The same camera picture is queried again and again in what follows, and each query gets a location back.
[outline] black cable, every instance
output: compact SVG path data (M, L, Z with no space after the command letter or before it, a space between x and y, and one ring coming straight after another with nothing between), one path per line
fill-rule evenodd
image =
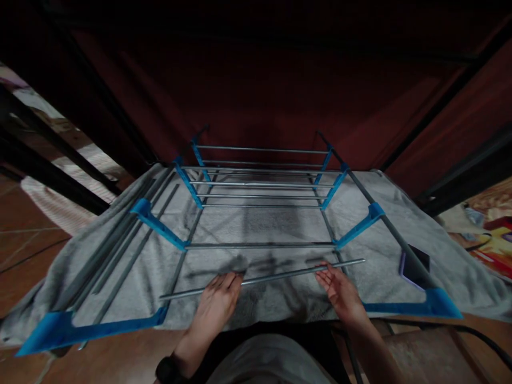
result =
M56 246L57 244L60 244L60 243L62 243L62 242L65 242L65 241L67 241L67 240L69 240L69 239L71 239L71 237L68 237L68 238L65 238L65 239L59 240L59 241L57 241L56 243L50 244L49 246L47 246L47 247L45 247L45 248L41 249L40 251L37 251L36 253L31 254L31 255L30 255L30 256L28 256L28 257L25 257L23 260L18 261L17 263L15 263L15 264L11 265L10 267L7 267L7 268L5 268L5 269L0 270L0 275L1 275L2 273L4 273L4 272L7 272L8 270L13 269L14 267L17 267L17 266L18 266L18 265L20 265L20 264L23 264L25 261L30 260L31 258L33 258L33 257L35 257L35 256L37 256L37 255L39 255L40 253L43 253L43 252L44 252L44 251L46 251L47 249L50 249L51 247Z

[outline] wristwatch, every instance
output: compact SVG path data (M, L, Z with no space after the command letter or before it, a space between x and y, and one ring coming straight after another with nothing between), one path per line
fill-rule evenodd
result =
M181 375L178 365L170 356L166 356L160 360L156 367L155 376L160 384L182 384L188 382L188 380Z

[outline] smartphone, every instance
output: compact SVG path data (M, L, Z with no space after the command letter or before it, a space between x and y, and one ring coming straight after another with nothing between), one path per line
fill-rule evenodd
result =
M428 272L430 272L430 256L426 253L420 251L419 249L409 245L412 251L416 255L416 257L421 261L423 266L426 268ZM400 260L400 276L402 276L409 283L414 285L416 288L424 291L426 284L426 280L423 277L423 274L418 272L418 269L411 262L410 257L407 256L405 252L402 252L402 258Z

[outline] drying rack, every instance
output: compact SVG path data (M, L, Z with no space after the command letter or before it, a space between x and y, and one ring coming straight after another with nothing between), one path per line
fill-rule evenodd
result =
M195 136L191 142L192 148L198 165L184 165L183 157L178 156L172 166L167 168L165 172L157 179L151 180L143 187L135 197L134 204L124 212L116 225L112 228L103 242L100 244L94 255L80 270L70 287L59 298L58 302L53 306L52 311L45 315L38 327L30 335L29 339L21 347L17 356L24 356L45 350L52 350L60 347L70 346L76 343L82 343L83 348L89 340L99 339L106 336L132 332L135 330L155 327L161 325L169 309L171 300L184 298L192 295L201 294L204 287L194 290L174 292L174 288L179 278L180 270L185 260L186 254L191 250L203 249L293 249L293 248L319 248L332 249L336 255L338 262L333 266L342 268L346 271L346 267L357 263L364 262L364 259L356 259L343 261L340 249L348 244L351 240L364 232L378 220L389 229L391 235L398 242L403 251L411 260L411 264L422 277L422 288L425 290L426 300L423 303L363 303L368 312L374 313L390 313L390 314L407 314L417 316L436 316L462 318L462 315L453 304L449 296L439 288L430 274L426 271L423 264L411 250L407 242L403 239L395 226L387 218L380 205L372 198L370 193L361 184L354 175L350 167L342 160L332 145L326 138L318 132L319 137L326 145L325 150L297 150L297 149L269 149L269 148L245 148L245 147L222 147L222 146L206 146L199 144L201 134L208 129L205 126L200 133ZM216 161L214 159L203 160L201 149L212 150L230 150L230 151L270 151L270 152L287 152L287 153L306 153L306 154L323 154L325 155L322 164L298 164L298 163L261 163L261 162L242 162L242 161ZM334 156L339 162L339 170L327 170L329 162ZM202 180L191 180L188 171L200 171ZM160 221L160 217L165 212L172 197L174 196L179 185L175 185L171 193L163 204L159 214L154 216L151 207L161 198L172 178L178 174L183 184L190 191L192 199L199 208L198 214L193 222L190 233L186 240L180 239L171 229ZM333 184L322 184L321 179L324 174L336 175ZM217 181L219 175L235 176L259 176L259 177L299 177L305 181L302 183L290 182L274 182L274 181L249 181L249 182L225 182ZM351 177L354 184L359 188L361 193L367 199L368 215L359 222L354 228L341 237L336 237L329 224L325 210L328 208L331 199L336 191L342 185L346 176ZM198 193L196 186L207 185L207 192ZM216 186L222 187L243 187L243 188L266 188L273 190L298 189L306 192L304 195L240 195L240 194L213 194L212 189ZM319 194L318 190L327 190L326 194ZM229 198L229 199L269 199L269 200L310 200L315 202L314 205L279 205L279 204L211 204L208 203L209 198ZM317 209L320 210L325 225L331 237L330 242L298 242L298 243L194 243L193 237L196 227L201 219L201 215L205 209L229 209L232 207L243 207L246 209L271 208L271 209ZM126 252L131 241L137 234L142 224L150 227L150 231L146 233L144 239L139 244L135 252L129 258L123 273L115 284L105 304L98 313L92 325L75 327L72 324L73 314L78 311L84 300L92 293L99 293L112 271L117 266L120 258ZM147 318L126 320L120 322L101 323L108 308L114 300L121 285L125 281L131 268L133 267L137 257L148 241L152 231L157 232L181 250L177 267L169 286L159 297L161 306L152 316ZM313 273L325 269L325 266L299 269L294 271L283 272L274 275L261 276L253 279L245 280L242 285L251 285L256 283L264 283L292 276Z

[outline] gray metal rod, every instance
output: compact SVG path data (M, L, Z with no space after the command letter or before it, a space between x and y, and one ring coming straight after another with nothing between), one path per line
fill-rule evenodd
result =
M206 149L230 149L230 150L252 150L264 152L289 152L289 153L318 153L327 154L329 151L301 150L301 149L274 149L274 148L247 148L247 147L222 147L222 146L197 146Z
M203 207L209 208L310 208L320 209L317 205L271 205L271 204L203 204Z
M205 166L201 167L198 165L184 165L181 167L184 170L194 170L194 171L242 171L242 172L282 172L282 173L300 173L300 174L335 174L340 175L343 172L340 171L318 171L318 170L286 170L286 169L263 169L263 168L235 168L235 167L210 167Z
M219 176L272 176L272 177L288 177L288 178L308 178L309 175L301 175L301 174L284 174L284 173L233 173L233 172L218 172L216 173Z
M80 272L78 272L78 274L75 276L69 287L67 287L62 296L58 298L57 302L52 307L52 311L66 310L72 304L72 301L77 298L80 290L88 283L91 275L100 266L100 263L102 263L102 259L105 257L106 253L114 247L117 240L127 228L129 224L129 211L131 207L141 196L143 196L148 191L148 189L149 185L145 185L142 186L142 188L137 192L133 201L128 204L126 210L115 222L114 226L109 230L98 248L96 248L95 252L81 268Z
M202 203L206 204L208 201L208 195L210 194L210 191L213 187L209 187L208 191L206 192L206 197L203 199ZM190 233L188 234L187 241L191 242L194 238L194 233L196 232L197 225L199 224L199 220L201 219L201 215L203 214L204 210L199 210L197 213L196 219L194 220L194 223L192 224L192 227L190 229ZM174 293L174 289L176 288L176 283L178 282L178 277L181 273L181 268L183 267L183 262L185 261L185 256L187 254L187 250L184 250L181 252L180 259L178 260L178 265L176 265L176 269L174 270L174 274L172 275L171 282L169 284L169 287L165 290L165 292L168 292L168 294ZM164 306L169 306L171 303L171 300L165 300L163 302Z
M314 179L309 179L309 182L311 183L311 185L315 184ZM312 189L313 189L313 193L316 196L315 198L318 199L318 205L322 205L322 196L318 195L318 192L316 191L315 188L312 188ZM327 215L325 214L325 211L320 210L320 213L322 214L322 217L324 218L325 226L327 227L327 232L329 232L329 236L330 236L331 240L336 241L337 239L334 236L334 230L332 229L331 224L329 223L329 220L327 219ZM340 251L337 248L334 248L333 251L334 251L334 254L336 255L336 258L338 259L338 262L343 262L343 259L341 258ZM341 267L341 270L343 271L343 273L345 275L348 274L346 267Z
M318 131L318 135L322 138L322 140L327 144L327 145L330 145L329 142L326 140L326 138L322 135L322 133L320 131ZM338 152L336 152L336 150L333 148L332 149L332 153L333 155L338 159L338 161L343 164L344 161L343 159L341 158L341 156L338 154ZM352 181L354 182L354 184L359 188L359 190L361 191L361 193L363 194L363 196L366 198L366 200L372 204L372 203L375 203L375 200L373 199L373 197L370 195L370 193L366 190L366 188L364 187L364 185L359 181L359 179L354 175L354 173L352 172L352 170L348 170L347 174L350 176L350 178L352 179ZM432 279L430 273L426 270L425 266L423 265L423 263L418 259L418 257L416 256L416 254L414 253L414 251L411 249L411 247L409 247L408 243L405 241L405 239L402 237L402 235L398 232L398 230L395 228L395 226L393 225L393 223L391 223L391 221L389 220L389 218L384 215L381 217L381 220L382 222L384 223L384 225L388 228L389 232L391 233L391 235L395 238L396 242L400 245L400 247L402 248L402 250L407 254L407 256L409 257L410 261L414 264L414 267L416 270L418 270L423 278L425 279L426 283L425 283L425 289L429 289L429 288L436 288L437 287L437 284L434 282L434 280Z
M147 198L149 198L149 199L152 198L152 195L150 195L149 193L151 191L153 191L153 192L155 191L155 189L151 188L151 186L154 185L154 184L155 184L155 179L150 180L150 182L148 183L148 188L147 189L149 189L149 191L145 194L145 196ZM87 297L89 296L91 290L94 288L94 285L97 283L98 279L100 278L104 268L108 268L109 265L112 265L112 260L115 258L115 255L118 253L119 248L121 248L121 245L125 244L126 247L128 247L128 245L130 244L129 242L135 236L133 228L137 224L137 218L135 216L131 215L128 218L127 223L128 224L126 226L125 231L119 237L119 239L117 240L117 242L114 245L114 247L110 250L110 252L108 252L106 257L102 260L101 264L98 265L98 268L94 271L94 274L90 277L89 281L87 282L87 285L84 288L82 288L82 290L81 290L80 294L78 295L78 297L76 297L74 299L73 305L71 307L73 312L75 312L75 313L78 312L78 310L80 309L80 307L84 303L85 299L87 299Z
M216 244L190 244L186 250L208 250L208 249L292 249L292 248L334 248L334 243L311 242L311 243L216 243Z
M350 261L334 263L334 264L332 264L332 266L334 268L339 268L339 267L345 267L345 266L349 266L349 265L359 264L359 263L362 263L365 261L366 261L365 259L355 259L355 260L350 260ZM295 271L283 272L283 273L279 273L279 274L275 274L275 275L262 276L262 277L256 277L253 279L248 279L248 280L243 281L242 285L245 286L245 285L252 285L252 284L257 284L257 283L265 283L265 282L269 282L269 281L279 280L282 278L310 274L313 272L318 272L318 271L326 270L326 269L327 269L327 266L318 266L318 267L312 267L312 268L298 269ZM173 294L167 294L167 295L160 296L159 299L173 300L173 299L184 298L187 296L195 296L195 295L199 295L199 294L203 293L204 290L205 290L205 287L190 290L190 291L183 291L183 292L178 292L178 293L173 293Z
M322 164L300 164L300 163L262 163L262 162L239 162L227 160L203 160L205 164L245 164L245 165L268 165L268 166L304 166L322 168Z
M162 217L162 215L164 214L167 206L169 205L169 203L171 202L171 199L172 199L173 195L170 194L169 197L167 198L167 200L165 201L164 205L162 206L162 208L160 209L160 212L158 213L158 219L160 219ZM107 313L108 311L108 308L110 308L110 305L112 304L112 302L114 301L115 297L117 296L117 293L119 292L119 290L121 289L121 286L123 285L124 281L126 280L128 274L130 273L133 265L135 264L135 261L137 260L137 258L139 257L140 255L140 252L142 252L142 249L144 248L144 246L146 245L146 243L148 242L148 239L149 239L149 236L151 235L151 233L153 233L153 230L150 229L149 231L147 231L147 233L145 234L144 238L142 239L142 241L140 242L139 246L137 247L136 251L134 252L132 258L129 260L128 264L126 265L126 267L124 268L124 271L123 273L121 274L121 276L119 277L119 279L117 280L116 282L116 285L114 286L114 288L112 289L112 291L110 292L110 295L108 296L107 300L105 301L105 303L103 304L103 306L101 307L99 313L96 315L96 318L94 319L94 322L93 324L99 324L100 321L103 319L103 317L105 316L105 314Z
M277 196L277 195L224 195L224 194L197 194L199 197L208 196L211 198L262 198L262 199L285 199L285 200L318 200L325 199L325 196Z
M271 183L271 182L229 182L229 181L191 181L190 184L208 184L227 187L281 187L281 188L311 188L311 184ZM316 188L332 188L332 184L318 184Z
M154 200L153 204L156 204L158 202L158 200L160 199L160 197L162 196L162 194L164 193L164 191L167 189L168 185L172 181L174 175L175 175L175 173L173 173L168 178L168 180L163 184L162 188L160 189L160 191L158 191L158 194L155 196L155 200ZM171 191L171 195L170 195L169 199L172 199L172 197L176 193L176 190L178 189L179 186L180 186L179 184L176 184L174 186L174 188ZM142 224L143 224L142 221L138 220L136 216L134 216L134 219L136 219L136 221L137 221L135 230L133 230L130 233L128 240L124 242L123 247L119 250L119 252L117 252L114 260L109 264L107 270L104 272L103 276L101 277L101 280L97 283L96 287L94 287L94 290L92 291L93 295L97 295L98 293L100 293L101 289L107 282L108 278L110 277L110 275L112 274L114 269L117 267L117 264L119 263L121 257L124 255L124 253L126 252L128 247L130 246L131 242L133 241L133 238L136 236L136 234L139 232L140 228L142 227Z

